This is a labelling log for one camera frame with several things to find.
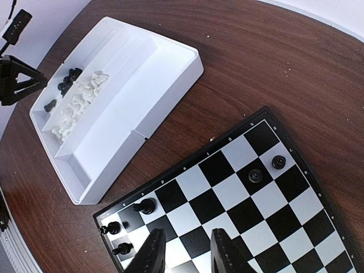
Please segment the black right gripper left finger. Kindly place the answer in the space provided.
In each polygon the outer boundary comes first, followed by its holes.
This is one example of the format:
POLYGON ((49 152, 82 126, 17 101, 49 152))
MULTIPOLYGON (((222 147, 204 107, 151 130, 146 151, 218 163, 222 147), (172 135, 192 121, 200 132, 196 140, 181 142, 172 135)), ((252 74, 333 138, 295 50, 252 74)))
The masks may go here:
POLYGON ((164 229, 151 231, 124 273, 159 273, 166 269, 166 234, 164 229))

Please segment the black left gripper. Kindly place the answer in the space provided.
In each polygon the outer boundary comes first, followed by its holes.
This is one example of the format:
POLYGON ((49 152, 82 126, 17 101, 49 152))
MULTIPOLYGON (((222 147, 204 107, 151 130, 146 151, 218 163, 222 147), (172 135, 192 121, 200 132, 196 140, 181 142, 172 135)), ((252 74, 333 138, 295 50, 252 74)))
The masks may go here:
POLYGON ((1 57, 1 105, 10 106, 45 88, 46 76, 14 56, 1 57))

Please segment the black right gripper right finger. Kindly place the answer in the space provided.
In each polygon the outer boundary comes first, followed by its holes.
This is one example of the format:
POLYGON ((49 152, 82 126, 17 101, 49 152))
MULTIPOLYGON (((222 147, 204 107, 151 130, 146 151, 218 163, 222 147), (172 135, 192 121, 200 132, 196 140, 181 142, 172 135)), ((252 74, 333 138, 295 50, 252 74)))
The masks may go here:
POLYGON ((256 273, 224 229, 212 230, 210 249, 212 272, 256 273))

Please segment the black chess piece corner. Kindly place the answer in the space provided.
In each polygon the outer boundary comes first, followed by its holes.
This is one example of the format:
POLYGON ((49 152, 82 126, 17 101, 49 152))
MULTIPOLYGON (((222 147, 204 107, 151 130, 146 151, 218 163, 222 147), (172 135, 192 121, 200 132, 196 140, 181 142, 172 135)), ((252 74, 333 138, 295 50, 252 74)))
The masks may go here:
POLYGON ((101 226, 99 228, 100 234, 111 234, 115 235, 121 231, 121 224, 117 221, 110 222, 107 226, 101 226))

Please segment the black silver chessboard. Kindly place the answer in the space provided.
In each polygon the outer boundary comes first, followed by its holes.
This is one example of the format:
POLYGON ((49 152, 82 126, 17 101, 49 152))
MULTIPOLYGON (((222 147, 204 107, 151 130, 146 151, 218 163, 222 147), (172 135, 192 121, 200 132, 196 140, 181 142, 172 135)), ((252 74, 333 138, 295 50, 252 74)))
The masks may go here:
POLYGON ((227 232, 256 272, 363 271, 327 195, 268 107, 93 218, 98 229, 121 224, 118 234, 101 234, 119 272, 155 228, 166 234, 167 272, 210 272, 216 228, 227 232), (276 155, 286 158, 283 169, 272 167, 276 155), (249 181, 255 168, 262 171, 260 183, 249 181), (133 211, 146 198, 155 200, 155 211, 133 211), (131 251, 113 255, 124 242, 131 251))

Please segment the white compartment tray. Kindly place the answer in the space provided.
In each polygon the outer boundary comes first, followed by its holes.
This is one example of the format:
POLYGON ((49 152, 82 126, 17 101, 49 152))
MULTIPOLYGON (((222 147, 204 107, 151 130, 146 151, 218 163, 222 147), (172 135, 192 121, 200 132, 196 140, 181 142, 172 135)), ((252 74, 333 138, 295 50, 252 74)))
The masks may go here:
POLYGON ((203 74, 196 48, 119 20, 102 18, 51 77, 30 109, 43 148, 75 205, 99 203, 129 161, 203 74), (101 92, 64 143, 51 133, 76 94, 57 89, 70 69, 79 81, 107 74, 101 92), (44 105, 53 99, 49 112, 44 105))

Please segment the black chess piece pile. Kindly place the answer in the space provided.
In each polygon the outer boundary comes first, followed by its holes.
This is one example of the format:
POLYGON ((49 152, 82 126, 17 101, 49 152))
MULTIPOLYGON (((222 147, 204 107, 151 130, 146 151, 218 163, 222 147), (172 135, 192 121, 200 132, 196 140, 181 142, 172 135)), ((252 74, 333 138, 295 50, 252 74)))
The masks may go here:
POLYGON ((82 73, 82 69, 75 68, 70 69, 68 76, 63 78, 63 82, 59 83, 57 89, 60 91, 62 97, 66 95, 68 90, 72 87, 73 83, 78 79, 80 74, 82 73))

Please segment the white chess piece pile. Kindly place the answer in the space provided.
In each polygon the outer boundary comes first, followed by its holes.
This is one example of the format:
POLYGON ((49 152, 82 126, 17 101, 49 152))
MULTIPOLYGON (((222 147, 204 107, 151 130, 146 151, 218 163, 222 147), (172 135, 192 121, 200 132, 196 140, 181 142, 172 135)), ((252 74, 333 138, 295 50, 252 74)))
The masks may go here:
POLYGON ((51 133, 55 135, 59 141, 62 143, 66 141, 76 123, 99 95, 102 85, 107 82, 108 79, 109 75, 107 74, 92 72, 90 80, 87 83, 83 83, 78 79, 73 83, 72 87, 76 87, 76 94, 74 94, 67 105, 62 108, 60 112, 62 117, 61 122, 51 130, 51 133))

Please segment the black pawn tray front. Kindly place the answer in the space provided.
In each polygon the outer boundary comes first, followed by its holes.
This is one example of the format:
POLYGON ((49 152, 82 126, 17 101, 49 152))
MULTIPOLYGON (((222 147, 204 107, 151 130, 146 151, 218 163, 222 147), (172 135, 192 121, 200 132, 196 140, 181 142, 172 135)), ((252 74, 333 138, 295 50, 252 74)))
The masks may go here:
POLYGON ((57 100, 53 99, 48 104, 44 105, 44 111, 46 113, 49 113, 56 106, 56 104, 57 104, 57 100))

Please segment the aluminium front rail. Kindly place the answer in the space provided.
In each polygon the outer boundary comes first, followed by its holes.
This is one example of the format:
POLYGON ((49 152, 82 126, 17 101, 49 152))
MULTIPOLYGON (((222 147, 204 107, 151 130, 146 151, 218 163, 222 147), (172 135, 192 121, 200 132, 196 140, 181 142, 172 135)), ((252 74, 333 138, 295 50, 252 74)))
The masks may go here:
POLYGON ((1 245, 15 272, 43 272, 15 223, 2 188, 1 245))

